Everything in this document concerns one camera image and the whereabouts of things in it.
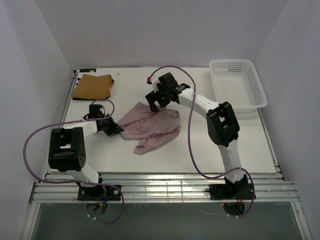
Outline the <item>black white striped tank top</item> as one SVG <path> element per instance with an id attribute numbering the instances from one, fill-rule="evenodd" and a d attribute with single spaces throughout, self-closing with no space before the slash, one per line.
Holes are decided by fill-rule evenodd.
<path id="1" fill-rule="evenodd" d="M 72 97 L 71 101 L 72 102 L 97 102 L 97 101 L 106 101 L 108 99 L 109 99 L 109 97 L 107 97 L 107 98 L 79 98 L 79 97 Z"/>

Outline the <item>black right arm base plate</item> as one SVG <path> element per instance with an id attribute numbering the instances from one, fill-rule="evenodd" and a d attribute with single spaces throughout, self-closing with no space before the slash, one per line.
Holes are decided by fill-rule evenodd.
<path id="1" fill-rule="evenodd" d="M 210 184 L 205 192 L 210 194 L 211 200 L 251 200 L 256 198 L 251 183 L 239 190 L 232 190 L 227 184 Z"/>

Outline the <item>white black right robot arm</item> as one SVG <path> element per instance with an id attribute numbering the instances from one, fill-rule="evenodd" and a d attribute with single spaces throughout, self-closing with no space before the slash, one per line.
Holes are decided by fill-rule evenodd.
<path id="1" fill-rule="evenodd" d="M 190 108 L 187 133 L 189 145 L 193 112 L 205 118 L 208 136 L 217 145 L 221 154 L 226 194 L 232 199 L 242 195 L 243 184 L 246 184 L 247 179 L 241 170 L 238 152 L 240 126 L 231 104 L 217 103 L 196 94 L 195 88 L 185 83 L 178 84 L 170 72 L 160 77 L 155 75 L 148 77 L 147 84 L 152 86 L 152 91 L 145 96 L 152 112 L 159 112 L 160 108 L 166 107 L 171 102 Z"/>

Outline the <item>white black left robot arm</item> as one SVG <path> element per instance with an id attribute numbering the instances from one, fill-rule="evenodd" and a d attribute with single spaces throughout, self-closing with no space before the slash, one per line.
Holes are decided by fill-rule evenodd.
<path id="1" fill-rule="evenodd" d="M 100 200 L 106 195 L 106 187 L 100 184 L 101 175 L 86 163 L 85 139 L 98 132 L 112 137 L 124 130 L 106 113 L 101 104 L 89 105 L 87 117 L 74 125 L 54 128 L 50 134 L 48 163 L 51 169 L 66 172 L 77 184 L 89 188 L 88 193 Z"/>

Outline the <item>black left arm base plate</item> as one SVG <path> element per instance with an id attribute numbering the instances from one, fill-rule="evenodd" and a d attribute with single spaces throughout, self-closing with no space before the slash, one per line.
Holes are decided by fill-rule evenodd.
<path id="1" fill-rule="evenodd" d="M 121 199 L 120 191 L 113 186 L 92 186 L 78 189 L 78 201 L 119 201 Z"/>

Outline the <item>mauve tank top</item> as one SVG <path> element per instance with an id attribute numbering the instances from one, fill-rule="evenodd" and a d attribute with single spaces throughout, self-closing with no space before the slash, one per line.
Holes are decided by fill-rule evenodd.
<path id="1" fill-rule="evenodd" d="M 174 140 L 181 130 L 180 113 L 162 108 L 152 112 L 148 105 L 138 102 L 117 124 L 125 140 L 139 140 L 134 153 L 144 155 Z"/>

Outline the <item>tan tank top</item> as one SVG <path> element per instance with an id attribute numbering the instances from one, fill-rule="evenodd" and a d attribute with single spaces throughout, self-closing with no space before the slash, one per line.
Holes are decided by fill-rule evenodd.
<path id="1" fill-rule="evenodd" d="M 115 80 L 110 74 L 93 76 L 84 74 L 76 84 L 72 97 L 85 99 L 103 99 L 111 96 L 111 87 Z"/>

